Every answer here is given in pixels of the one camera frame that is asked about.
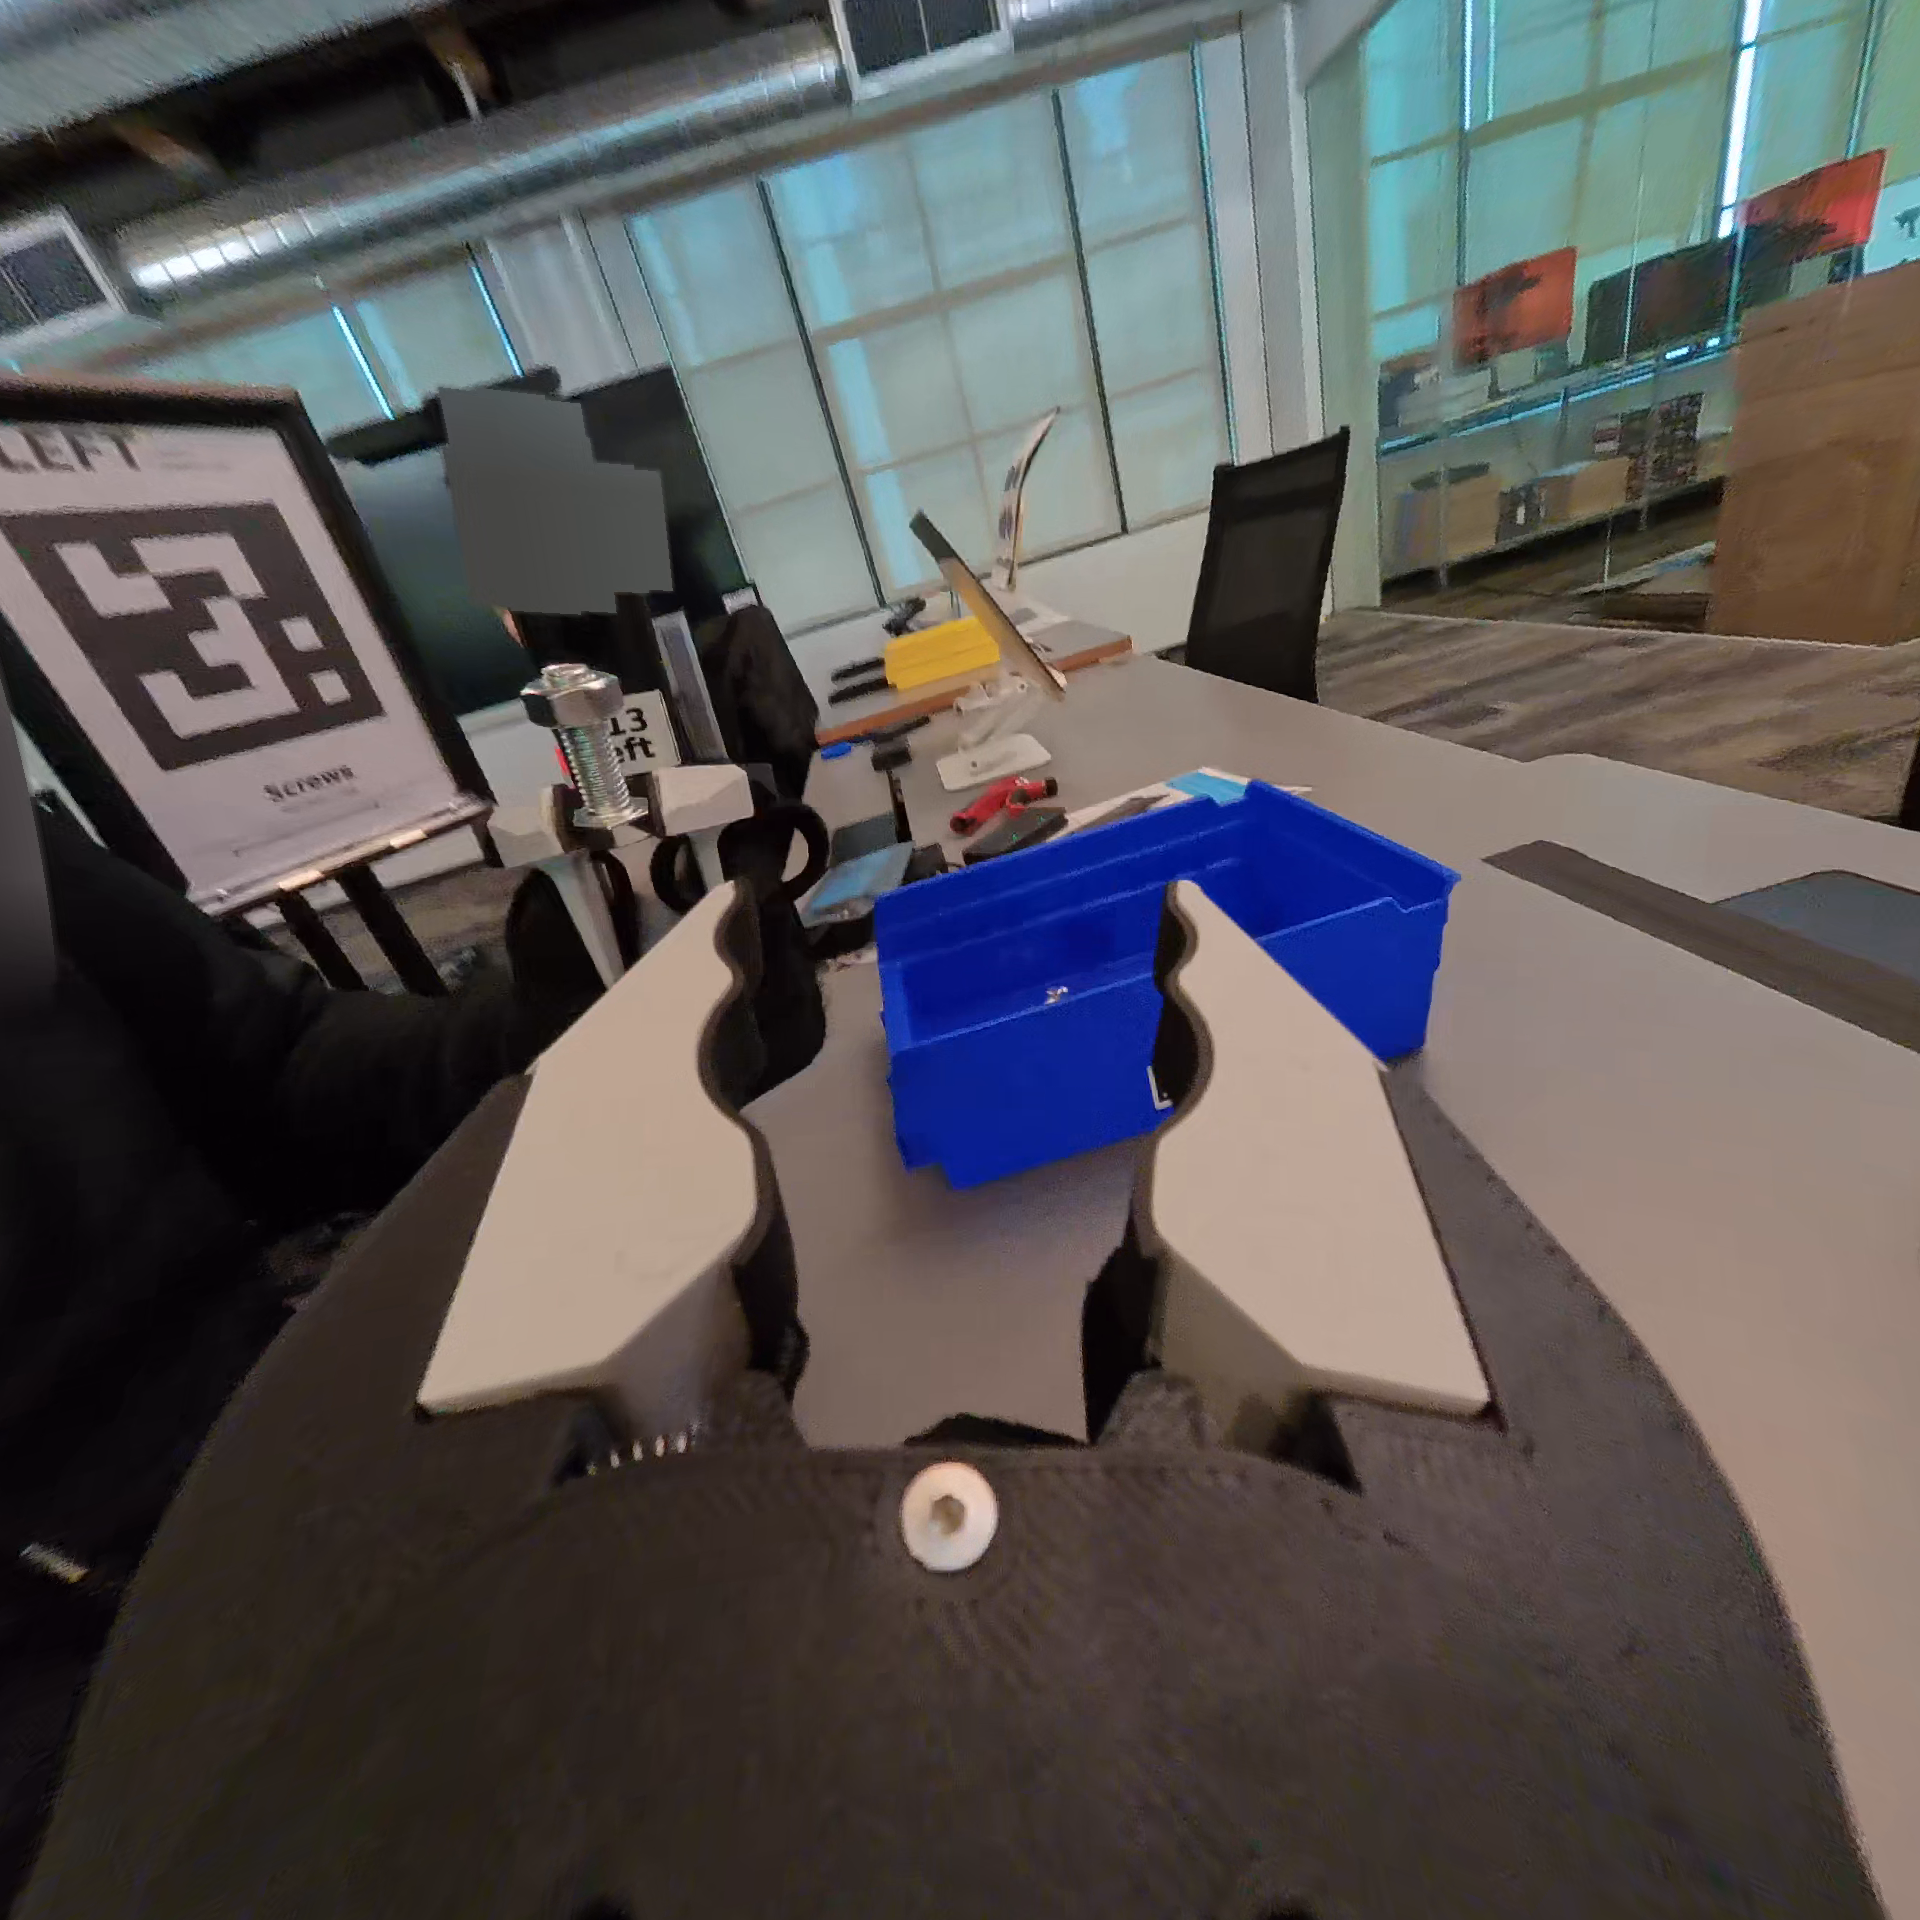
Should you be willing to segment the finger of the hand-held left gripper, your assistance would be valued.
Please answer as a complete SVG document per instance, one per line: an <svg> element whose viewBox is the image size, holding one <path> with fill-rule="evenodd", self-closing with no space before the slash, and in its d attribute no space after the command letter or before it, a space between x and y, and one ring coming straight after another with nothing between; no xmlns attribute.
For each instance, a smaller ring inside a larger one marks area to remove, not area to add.
<svg viewBox="0 0 1920 1920"><path fill-rule="evenodd" d="M752 777L733 762L663 766L647 775L647 804L654 895L665 910L693 910L728 878L722 835L752 818Z"/></svg>
<svg viewBox="0 0 1920 1920"><path fill-rule="evenodd" d="M611 987L634 964L634 882L614 843L578 826L578 811L573 785L496 809L494 852L518 875L507 941L515 958L591 969Z"/></svg>

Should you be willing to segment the silver ceiling duct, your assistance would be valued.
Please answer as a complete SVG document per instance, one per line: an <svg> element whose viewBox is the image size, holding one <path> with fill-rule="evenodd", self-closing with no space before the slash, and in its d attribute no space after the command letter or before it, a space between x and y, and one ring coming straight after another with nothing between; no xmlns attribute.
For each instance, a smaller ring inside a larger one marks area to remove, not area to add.
<svg viewBox="0 0 1920 1920"><path fill-rule="evenodd" d="M855 101L833 11L510 105L463 126L237 187L112 235L112 266L157 303L201 299L368 252L466 234L606 185L710 179L829 133L989 101L1017 79L1187 36L1242 5L1002 5L1014 50Z"/></svg>

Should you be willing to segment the blue printed paper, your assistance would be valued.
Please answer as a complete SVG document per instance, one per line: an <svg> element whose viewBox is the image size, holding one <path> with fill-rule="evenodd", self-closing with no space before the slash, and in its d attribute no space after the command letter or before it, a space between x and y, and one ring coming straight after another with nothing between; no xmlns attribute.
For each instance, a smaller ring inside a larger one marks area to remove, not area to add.
<svg viewBox="0 0 1920 1920"><path fill-rule="evenodd" d="M1249 777L1239 775L1225 775L1215 767L1201 767L1187 775L1176 775L1165 781L1143 785L1114 799L1096 802L1091 806L1079 809L1072 818L1079 828L1091 828L1102 823L1141 818L1147 811L1169 809L1194 799L1235 804L1247 795L1250 785L1257 781L1250 781Z"/></svg>

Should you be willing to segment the blue plastic bin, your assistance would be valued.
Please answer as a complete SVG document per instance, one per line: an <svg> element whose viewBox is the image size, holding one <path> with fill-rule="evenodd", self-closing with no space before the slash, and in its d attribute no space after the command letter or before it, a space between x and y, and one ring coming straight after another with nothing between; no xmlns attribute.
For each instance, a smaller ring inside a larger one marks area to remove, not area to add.
<svg viewBox="0 0 1920 1920"><path fill-rule="evenodd" d="M1150 1133L1161 903L1208 899L1383 1066L1425 1049L1459 874L1273 785L1064 831L877 905L897 1143L955 1189ZM1072 993L1048 1005L1048 986Z"/></svg>

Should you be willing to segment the ceiling air vent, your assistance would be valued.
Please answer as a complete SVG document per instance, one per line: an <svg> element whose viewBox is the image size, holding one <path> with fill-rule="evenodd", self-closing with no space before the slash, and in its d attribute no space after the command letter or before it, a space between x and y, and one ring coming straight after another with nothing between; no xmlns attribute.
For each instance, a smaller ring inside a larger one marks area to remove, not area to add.
<svg viewBox="0 0 1920 1920"><path fill-rule="evenodd" d="M129 316L127 291L64 210L3 221L3 354L9 362Z"/></svg>
<svg viewBox="0 0 1920 1920"><path fill-rule="evenodd" d="M831 11L855 101L1014 50L999 3L831 3Z"/></svg>

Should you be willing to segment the white stand with tilted board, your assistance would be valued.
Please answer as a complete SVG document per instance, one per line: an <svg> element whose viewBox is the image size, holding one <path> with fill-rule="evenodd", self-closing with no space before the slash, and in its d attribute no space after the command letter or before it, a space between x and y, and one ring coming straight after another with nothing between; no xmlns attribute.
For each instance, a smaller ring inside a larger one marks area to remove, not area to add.
<svg viewBox="0 0 1920 1920"><path fill-rule="evenodd" d="M944 788L960 794L1003 777L1038 772L1049 766L1051 754L1033 735L1033 725L1048 706L1066 702L1069 674L1016 621L1011 599L974 574L930 517L914 513L907 525L936 561L963 610L977 620L997 649L994 663L974 674L951 708L953 747L936 764Z"/></svg>

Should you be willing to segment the wooden background desk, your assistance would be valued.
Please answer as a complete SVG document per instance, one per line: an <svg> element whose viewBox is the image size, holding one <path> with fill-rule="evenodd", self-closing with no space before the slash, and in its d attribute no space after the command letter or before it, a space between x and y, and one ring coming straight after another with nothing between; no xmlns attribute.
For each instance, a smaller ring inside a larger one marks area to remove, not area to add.
<svg viewBox="0 0 1920 1920"><path fill-rule="evenodd" d="M1134 652L1128 630L1061 612L1026 593L1016 597L1014 618L1066 674ZM881 658L888 641L891 637L882 630L882 620L865 614L845 628L792 643L792 657L821 708L818 747L858 741L926 714L942 714L968 687L969 679L936 681L907 693L890 687Z"/></svg>

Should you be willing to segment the black mesh office chair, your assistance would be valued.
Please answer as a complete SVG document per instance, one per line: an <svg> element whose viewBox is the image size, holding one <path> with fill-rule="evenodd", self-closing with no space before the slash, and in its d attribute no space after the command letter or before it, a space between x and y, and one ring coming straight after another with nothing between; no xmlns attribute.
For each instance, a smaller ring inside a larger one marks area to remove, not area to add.
<svg viewBox="0 0 1920 1920"><path fill-rule="evenodd" d="M1326 438L1215 469L1189 630L1167 661L1317 703L1317 637L1352 443L1343 425Z"/></svg>

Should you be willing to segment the white coded sign on easel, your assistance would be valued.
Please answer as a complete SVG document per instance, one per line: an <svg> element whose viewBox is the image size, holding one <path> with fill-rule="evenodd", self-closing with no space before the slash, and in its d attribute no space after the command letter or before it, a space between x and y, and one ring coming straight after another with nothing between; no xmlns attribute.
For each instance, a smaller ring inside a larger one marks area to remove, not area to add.
<svg viewBox="0 0 1920 1920"><path fill-rule="evenodd" d="M483 831L493 787L289 388L8 375L6 691L109 851L218 922L271 907L361 990L343 887L400 986L449 987L377 862Z"/></svg>

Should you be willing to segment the storage shelf with boxes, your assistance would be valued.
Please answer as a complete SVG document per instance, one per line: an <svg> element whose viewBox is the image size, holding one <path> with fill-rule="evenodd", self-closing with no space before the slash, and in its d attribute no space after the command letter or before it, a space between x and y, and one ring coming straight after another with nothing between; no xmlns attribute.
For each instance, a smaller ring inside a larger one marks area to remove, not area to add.
<svg viewBox="0 0 1920 1920"><path fill-rule="evenodd" d="M1585 535L1718 493L1733 455L1735 358L1665 349L1587 367L1379 449L1385 586Z"/></svg>

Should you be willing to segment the red screen monitor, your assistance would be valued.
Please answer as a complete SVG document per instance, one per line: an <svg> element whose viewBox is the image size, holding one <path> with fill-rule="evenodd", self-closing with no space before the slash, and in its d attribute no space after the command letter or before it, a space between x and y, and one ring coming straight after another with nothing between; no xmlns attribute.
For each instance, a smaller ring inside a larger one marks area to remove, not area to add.
<svg viewBox="0 0 1920 1920"><path fill-rule="evenodd" d="M1808 259L1863 249L1885 170L1887 150L1869 150L1742 198L1735 210L1739 281L1791 277Z"/></svg>
<svg viewBox="0 0 1920 1920"><path fill-rule="evenodd" d="M1488 367L1510 353L1563 346L1575 319L1578 249L1526 257L1459 286L1453 365Z"/></svg>

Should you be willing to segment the small yellow bin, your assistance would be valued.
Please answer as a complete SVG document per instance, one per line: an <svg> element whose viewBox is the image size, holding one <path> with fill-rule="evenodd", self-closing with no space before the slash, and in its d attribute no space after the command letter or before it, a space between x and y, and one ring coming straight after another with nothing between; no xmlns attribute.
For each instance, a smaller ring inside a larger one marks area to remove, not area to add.
<svg viewBox="0 0 1920 1920"><path fill-rule="evenodd" d="M979 618L963 614L888 641L881 658L888 686L907 693L936 681L974 681L991 674L1002 661L1002 649Z"/></svg>

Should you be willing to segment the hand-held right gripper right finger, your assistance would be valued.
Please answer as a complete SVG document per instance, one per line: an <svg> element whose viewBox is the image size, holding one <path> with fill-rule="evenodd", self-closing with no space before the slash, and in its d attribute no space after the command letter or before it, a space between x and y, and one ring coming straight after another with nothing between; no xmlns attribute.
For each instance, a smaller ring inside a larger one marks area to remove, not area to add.
<svg viewBox="0 0 1920 1920"><path fill-rule="evenodd" d="M1169 885L1150 1081L1169 1110L1085 1305L1088 1438L1147 1374L1218 1438L1315 1401L1475 1421L1493 1406L1376 1057L1195 879Z"/></svg>

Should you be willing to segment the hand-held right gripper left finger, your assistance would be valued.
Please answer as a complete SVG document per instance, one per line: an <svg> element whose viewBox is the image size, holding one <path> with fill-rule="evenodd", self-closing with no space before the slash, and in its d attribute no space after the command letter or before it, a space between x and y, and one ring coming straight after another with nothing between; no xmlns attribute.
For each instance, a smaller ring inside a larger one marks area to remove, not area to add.
<svg viewBox="0 0 1920 1920"><path fill-rule="evenodd" d="M728 879L528 1074L416 1403L453 1418L581 1398L624 1442L678 1442L807 1370L774 1151L762 918Z"/></svg>

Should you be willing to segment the grey framed panel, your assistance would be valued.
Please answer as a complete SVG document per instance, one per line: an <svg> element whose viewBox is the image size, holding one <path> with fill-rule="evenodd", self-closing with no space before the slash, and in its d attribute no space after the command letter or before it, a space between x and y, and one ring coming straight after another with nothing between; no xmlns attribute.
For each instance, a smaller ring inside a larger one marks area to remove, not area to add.
<svg viewBox="0 0 1920 1920"><path fill-rule="evenodd" d="M675 717L685 758L728 764L733 758L729 743L715 715L688 618L679 610L651 612L651 635L663 695Z"/></svg>

